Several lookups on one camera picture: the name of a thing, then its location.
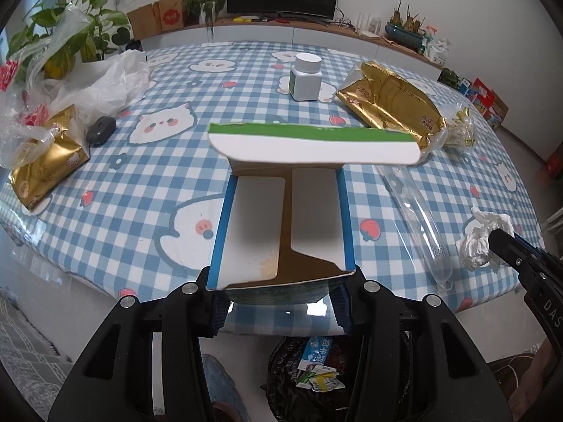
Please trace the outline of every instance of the crumpled tissue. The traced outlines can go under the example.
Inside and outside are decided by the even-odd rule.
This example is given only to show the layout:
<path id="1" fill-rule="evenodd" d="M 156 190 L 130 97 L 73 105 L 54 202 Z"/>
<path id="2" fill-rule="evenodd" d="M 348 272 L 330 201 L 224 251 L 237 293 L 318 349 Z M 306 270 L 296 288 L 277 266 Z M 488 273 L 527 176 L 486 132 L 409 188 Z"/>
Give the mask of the crumpled tissue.
<path id="1" fill-rule="evenodd" d="M 489 250 L 489 235 L 497 228 L 503 229 L 510 236 L 514 236 L 514 228 L 507 214 L 484 212 L 473 206 L 471 212 L 481 226 L 476 226 L 473 231 L 455 242 L 455 247 L 460 255 L 460 265 L 473 271 L 487 263 L 496 273 L 500 268 L 500 258 Z"/>

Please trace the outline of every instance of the wall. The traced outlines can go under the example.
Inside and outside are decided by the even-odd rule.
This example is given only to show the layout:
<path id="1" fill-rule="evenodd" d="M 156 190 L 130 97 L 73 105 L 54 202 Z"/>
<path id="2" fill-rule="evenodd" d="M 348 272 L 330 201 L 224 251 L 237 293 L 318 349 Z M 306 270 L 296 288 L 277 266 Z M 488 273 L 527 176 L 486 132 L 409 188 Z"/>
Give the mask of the wall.
<path id="1" fill-rule="evenodd" d="M 155 0 L 136 0 L 132 9 Z M 402 0 L 452 46 L 447 66 L 493 88 L 510 111 L 505 126 L 544 159 L 563 141 L 563 39 L 539 0 Z M 399 0 L 339 0 L 358 13 L 387 19 Z"/>

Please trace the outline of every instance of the black garbage bag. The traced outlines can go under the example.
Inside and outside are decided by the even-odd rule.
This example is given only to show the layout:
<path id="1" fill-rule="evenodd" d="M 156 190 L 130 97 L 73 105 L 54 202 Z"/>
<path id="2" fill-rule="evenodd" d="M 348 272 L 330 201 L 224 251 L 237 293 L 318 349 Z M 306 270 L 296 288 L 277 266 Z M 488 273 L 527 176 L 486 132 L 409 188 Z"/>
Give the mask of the black garbage bag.
<path id="1" fill-rule="evenodd" d="M 322 393 L 295 387 L 301 373 L 297 365 L 309 338 L 285 337 L 272 352 L 266 397 L 274 417 L 280 422 L 344 421 L 358 369 L 361 338 L 331 338 L 325 365 L 336 368 L 345 389 Z"/>

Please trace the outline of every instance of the open box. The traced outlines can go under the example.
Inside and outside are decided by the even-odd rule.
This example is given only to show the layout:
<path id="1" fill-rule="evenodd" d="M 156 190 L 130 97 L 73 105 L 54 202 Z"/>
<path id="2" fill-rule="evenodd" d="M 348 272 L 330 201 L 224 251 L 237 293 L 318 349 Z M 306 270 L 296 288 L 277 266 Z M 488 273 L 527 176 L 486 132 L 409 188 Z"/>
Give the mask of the open box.
<path id="1" fill-rule="evenodd" d="M 314 303 L 353 274 L 343 165 L 420 157 L 411 135 L 379 129 L 212 123 L 208 136 L 233 173 L 207 289 L 243 304 Z"/>

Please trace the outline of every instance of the tablecloth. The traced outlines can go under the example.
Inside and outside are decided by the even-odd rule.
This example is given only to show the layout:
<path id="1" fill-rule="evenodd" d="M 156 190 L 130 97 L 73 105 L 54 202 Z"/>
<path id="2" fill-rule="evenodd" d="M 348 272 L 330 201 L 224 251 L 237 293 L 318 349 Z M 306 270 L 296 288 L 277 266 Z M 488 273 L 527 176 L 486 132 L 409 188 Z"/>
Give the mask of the tablecloth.
<path id="1" fill-rule="evenodd" d="M 316 102 L 295 102 L 289 69 L 298 52 L 323 58 Z M 210 122 L 362 123 L 333 97 L 359 56 L 324 47 L 255 41 L 177 46 L 147 53 L 150 89 L 121 112 L 118 127 L 91 160 L 26 215 L 12 188 L 0 189 L 0 222 L 61 269 L 119 297 L 166 296 L 209 264 L 229 163 L 207 141 Z M 457 91 L 386 65 L 436 105 L 469 102 Z M 471 105 L 479 130 L 469 153 L 441 149 L 409 168 L 447 243 L 454 287 L 441 294 L 456 311 L 514 289 L 507 266 L 460 268 L 455 241 L 472 229 L 471 206 L 505 212 L 516 232 L 538 246 L 536 214 L 499 139 Z M 375 166 L 344 168 L 356 263 L 396 295 L 437 293 L 399 207 Z M 254 334 L 340 334 L 325 297 L 303 306 L 234 305 L 227 331 Z"/>

